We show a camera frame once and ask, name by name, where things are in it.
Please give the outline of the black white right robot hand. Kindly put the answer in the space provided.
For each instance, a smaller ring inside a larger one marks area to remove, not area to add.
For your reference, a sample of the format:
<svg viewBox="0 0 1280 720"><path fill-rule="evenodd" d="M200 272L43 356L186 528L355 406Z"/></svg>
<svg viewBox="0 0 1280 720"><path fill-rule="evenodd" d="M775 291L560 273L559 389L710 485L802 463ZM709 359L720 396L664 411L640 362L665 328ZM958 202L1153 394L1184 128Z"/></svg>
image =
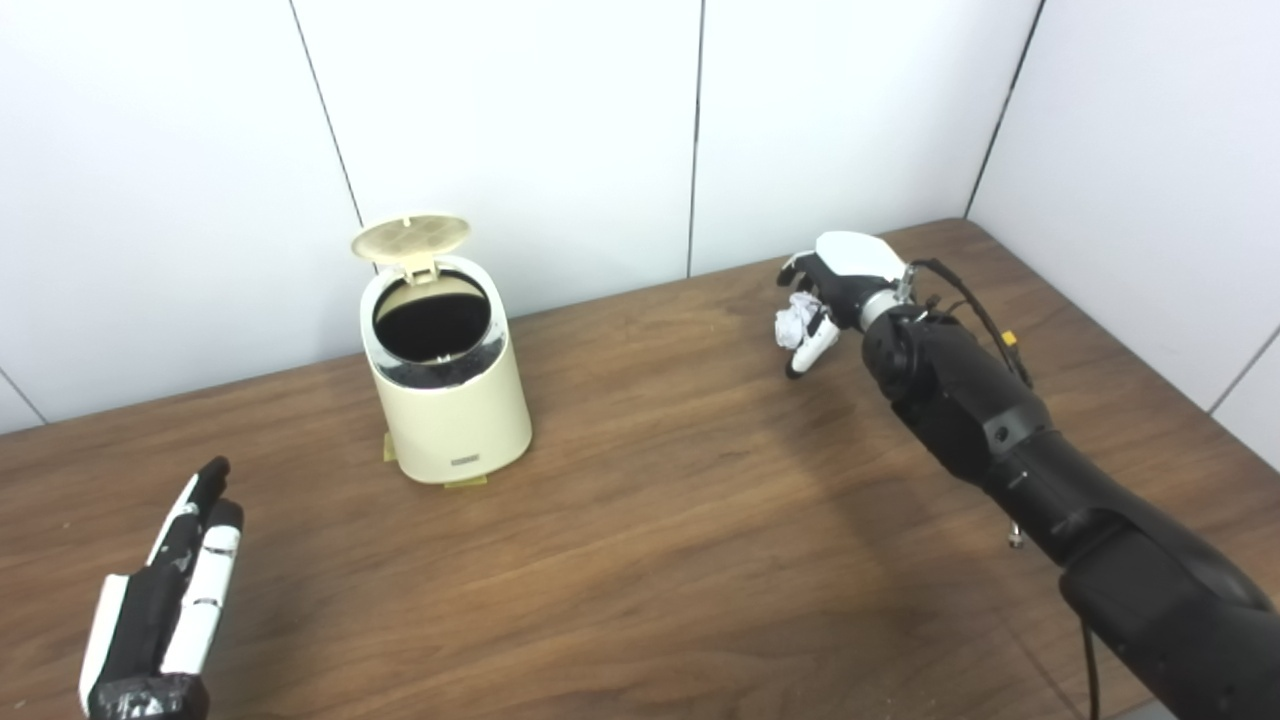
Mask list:
<svg viewBox="0 0 1280 720"><path fill-rule="evenodd" d="M826 232L788 258L774 281L791 293L774 322L776 343L791 352L786 377L805 375L844 332L864 333L913 300L913 273L884 240L851 231Z"/></svg>

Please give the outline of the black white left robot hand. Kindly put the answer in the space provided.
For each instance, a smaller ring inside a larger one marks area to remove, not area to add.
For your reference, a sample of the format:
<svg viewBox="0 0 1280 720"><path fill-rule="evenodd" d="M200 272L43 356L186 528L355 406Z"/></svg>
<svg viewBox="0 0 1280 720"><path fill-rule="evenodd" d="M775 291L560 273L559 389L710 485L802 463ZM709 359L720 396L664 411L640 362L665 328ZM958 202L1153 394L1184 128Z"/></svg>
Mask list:
<svg viewBox="0 0 1280 720"><path fill-rule="evenodd" d="M206 719L204 669L244 529L216 456L186 483L143 565L105 577L79 671L87 719Z"/></svg>

